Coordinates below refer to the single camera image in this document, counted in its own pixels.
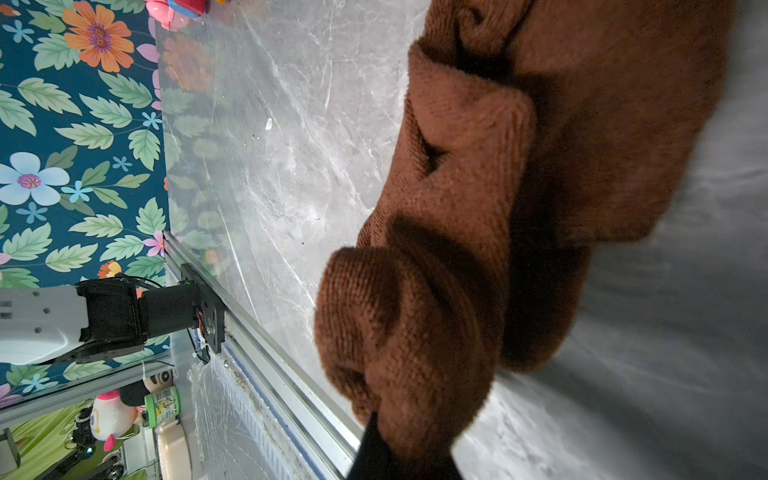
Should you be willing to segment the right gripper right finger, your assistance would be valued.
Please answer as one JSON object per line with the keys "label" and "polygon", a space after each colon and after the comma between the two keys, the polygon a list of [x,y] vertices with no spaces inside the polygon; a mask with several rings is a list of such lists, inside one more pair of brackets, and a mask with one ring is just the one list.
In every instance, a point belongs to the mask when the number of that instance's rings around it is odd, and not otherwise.
{"label": "right gripper right finger", "polygon": [[463,480],[463,477],[460,474],[452,458],[447,458],[441,463],[440,479],[441,480]]}

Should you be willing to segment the brown cloth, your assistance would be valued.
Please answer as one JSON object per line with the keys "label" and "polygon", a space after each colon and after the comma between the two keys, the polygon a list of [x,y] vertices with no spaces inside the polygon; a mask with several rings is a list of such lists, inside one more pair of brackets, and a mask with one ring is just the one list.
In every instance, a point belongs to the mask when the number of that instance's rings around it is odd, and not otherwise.
{"label": "brown cloth", "polygon": [[647,236],[722,94],[732,1],[434,1],[381,197],[319,286],[331,383],[437,479],[500,368],[565,340],[596,247]]}

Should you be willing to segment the magenta toothpaste tube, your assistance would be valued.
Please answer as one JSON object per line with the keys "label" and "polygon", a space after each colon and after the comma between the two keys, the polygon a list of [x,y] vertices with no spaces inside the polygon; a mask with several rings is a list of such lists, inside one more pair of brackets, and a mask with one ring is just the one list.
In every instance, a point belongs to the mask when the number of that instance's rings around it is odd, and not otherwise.
{"label": "magenta toothpaste tube", "polygon": [[169,7],[176,13],[189,18],[198,18],[203,16],[209,6],[207,0],[168,0]]}

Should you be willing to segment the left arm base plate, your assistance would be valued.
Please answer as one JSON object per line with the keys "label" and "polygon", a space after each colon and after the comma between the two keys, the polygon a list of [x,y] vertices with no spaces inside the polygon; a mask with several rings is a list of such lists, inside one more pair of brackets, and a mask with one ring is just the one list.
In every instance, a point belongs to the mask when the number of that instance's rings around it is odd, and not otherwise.
{"label": "left arm base plate", "polygon": [[213,354],[220,354],[225,342],[226,306],[219,295],[195,270],[192,264],[180,266],[181,279],[196,286],[198,291],[198,330]]}

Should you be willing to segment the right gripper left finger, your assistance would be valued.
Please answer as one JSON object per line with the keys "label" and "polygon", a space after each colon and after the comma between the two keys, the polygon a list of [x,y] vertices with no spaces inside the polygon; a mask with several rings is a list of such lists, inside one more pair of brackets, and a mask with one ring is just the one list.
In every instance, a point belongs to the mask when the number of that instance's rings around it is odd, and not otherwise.
{"label": "right gripper left finger", "polygon": [[404,480],[404,474],[394,454],[383,439],[378,415],[372,413],[366,424],[347,480]]}

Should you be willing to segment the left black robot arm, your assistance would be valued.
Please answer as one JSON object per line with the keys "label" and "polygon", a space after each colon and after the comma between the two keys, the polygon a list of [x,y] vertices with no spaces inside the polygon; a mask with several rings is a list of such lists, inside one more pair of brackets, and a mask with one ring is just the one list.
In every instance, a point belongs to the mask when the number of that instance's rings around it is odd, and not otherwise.
{"label": "left black robot arm", "polygon": [[1,290],[1,361],[86,364],[141,351],[157,337],[192,328],[199,287],[182,283],[141,294],[133,278]]}

